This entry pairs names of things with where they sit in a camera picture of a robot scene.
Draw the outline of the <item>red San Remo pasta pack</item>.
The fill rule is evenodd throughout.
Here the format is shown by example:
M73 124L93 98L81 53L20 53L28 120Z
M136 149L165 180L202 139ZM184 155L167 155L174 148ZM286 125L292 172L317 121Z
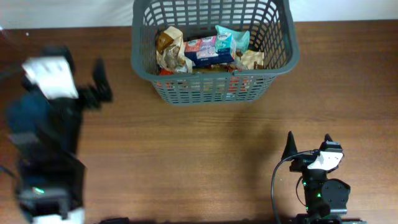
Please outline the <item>red San Remo pasta pack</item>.
M183 67L178 67L176 72L178 73L187 73L188 68L192 69L193 73L220 73L220 72L229 72L232 73L234 71L242 71L247 70L247 66L241 64L240 62L230 62L230 63L221 63L216 65L208 65L205 67L194 67L193 63L188 63Z

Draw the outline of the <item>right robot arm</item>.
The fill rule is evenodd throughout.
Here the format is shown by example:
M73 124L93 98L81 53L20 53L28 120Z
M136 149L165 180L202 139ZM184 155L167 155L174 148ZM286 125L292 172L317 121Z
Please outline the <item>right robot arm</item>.
M351 187L340 179L327 175L337 170L342 158L340 143L326 134L318 149L298 152L293 133L287 135L287 143L281 159L290 162L289 170L301 174L306 212L298 214L296 223L342 223L347 214L347 202Z

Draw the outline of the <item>beige cookie bag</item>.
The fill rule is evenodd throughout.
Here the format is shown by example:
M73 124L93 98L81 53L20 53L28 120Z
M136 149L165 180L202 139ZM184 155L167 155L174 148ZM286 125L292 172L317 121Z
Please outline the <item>beige cookie bag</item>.
M237 67L240 70L262 70L264 69L264 53L247 50L238 53L236 58Z
M174 26L162 31L155 42L156 61L164 70L172 73L192 73L193 62L185 56L183 32Z

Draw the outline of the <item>light blue tissue packet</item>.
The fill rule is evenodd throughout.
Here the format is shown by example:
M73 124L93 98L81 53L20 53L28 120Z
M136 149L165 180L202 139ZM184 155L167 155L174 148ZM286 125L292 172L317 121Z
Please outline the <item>light blue tissue packet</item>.
M233 36L233 39L236 41L236 49L242 54L244 54L245 51L248 50L250 44L250 32L248 30L235 31L219 25L216 25L215 29L219 34L231 34Z

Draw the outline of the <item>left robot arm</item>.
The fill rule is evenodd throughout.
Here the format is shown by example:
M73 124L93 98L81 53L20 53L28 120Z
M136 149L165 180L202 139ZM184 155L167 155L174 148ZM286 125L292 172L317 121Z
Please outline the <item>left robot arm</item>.
M29 223L83 223L85 166L77 157L84 110L113 99L102 58L93 84L77 87L66 46L44 48L21 66L26 94L9 105L9 139L19 151L14 197Z

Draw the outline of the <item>Kleenex tissue multipack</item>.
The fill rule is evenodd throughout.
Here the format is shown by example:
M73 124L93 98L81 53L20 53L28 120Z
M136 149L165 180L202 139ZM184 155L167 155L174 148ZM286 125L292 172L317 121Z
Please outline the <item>Kleenex tissue multipack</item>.
M192 67L206 67L235 60L236 41L230 33L184 42L184 54Z

